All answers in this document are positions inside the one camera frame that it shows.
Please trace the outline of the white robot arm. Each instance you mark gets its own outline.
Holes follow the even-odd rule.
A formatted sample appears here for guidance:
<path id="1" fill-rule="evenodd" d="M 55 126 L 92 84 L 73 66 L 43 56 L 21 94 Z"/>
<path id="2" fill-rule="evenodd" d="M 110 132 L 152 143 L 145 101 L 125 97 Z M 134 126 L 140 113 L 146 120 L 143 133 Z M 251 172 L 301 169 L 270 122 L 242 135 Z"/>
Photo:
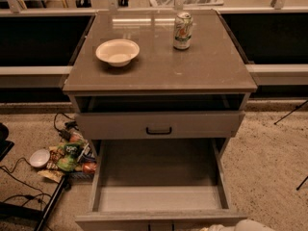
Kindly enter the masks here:
<path id="1" fill-rule="evenodd" d="M 239 221 L 234 226 L 223 226 L 222 224 L 214 224 L 210 227 L 204 227 L 199 231 L 274 231 L 263 223 L 251 219 Z"/>

